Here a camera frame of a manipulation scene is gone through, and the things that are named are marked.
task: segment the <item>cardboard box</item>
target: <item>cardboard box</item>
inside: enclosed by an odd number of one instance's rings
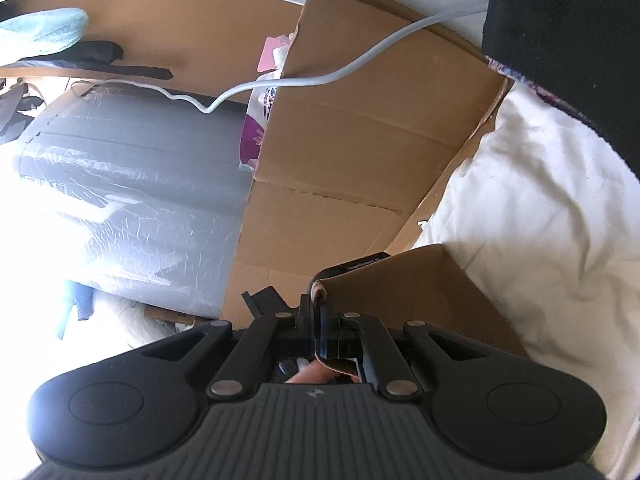
[[[332,72],[417,18],[388,0],[306,0],[283,77]],[[222,316],[246,326],[245,290],[273,285],[296,306],[319,270],[410,246],[431,190],[472,150],[503,83],[436,27],[340,81],[279,89]]]

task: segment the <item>white bed sheet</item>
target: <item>white bed sheet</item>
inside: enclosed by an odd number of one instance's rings
[[[607,407],[591,459],[640,474],[640,184],[590,128],[516,84],[416,247],[443,243],[530,357]]]

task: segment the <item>light blue object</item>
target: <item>light blue object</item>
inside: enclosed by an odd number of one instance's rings
[[[0,23],[0,66],[55,54],[77,43],[89,23],[82,9],[42,10]]]

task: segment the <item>screw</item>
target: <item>screw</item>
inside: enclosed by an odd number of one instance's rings
[[[404,379],[397,379],[395,381],[390,381],[386,385],[386,390],[393,396],[397,397],[406,397],[409,395],[413,395],[418,391],[418,386],[411,381],[405,381]]]
[[[220,397],[237,395],[242,391],[242,383],[238,381],[216,381],[211,385],[211,393]]]

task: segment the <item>plastic wrap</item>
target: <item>plastic wrap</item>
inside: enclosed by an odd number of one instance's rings
[[[129,86],[83,91],[17,141],[30,250],[66,279],[216,317],[252,179],[238,169],[244,111],[204,115]]]

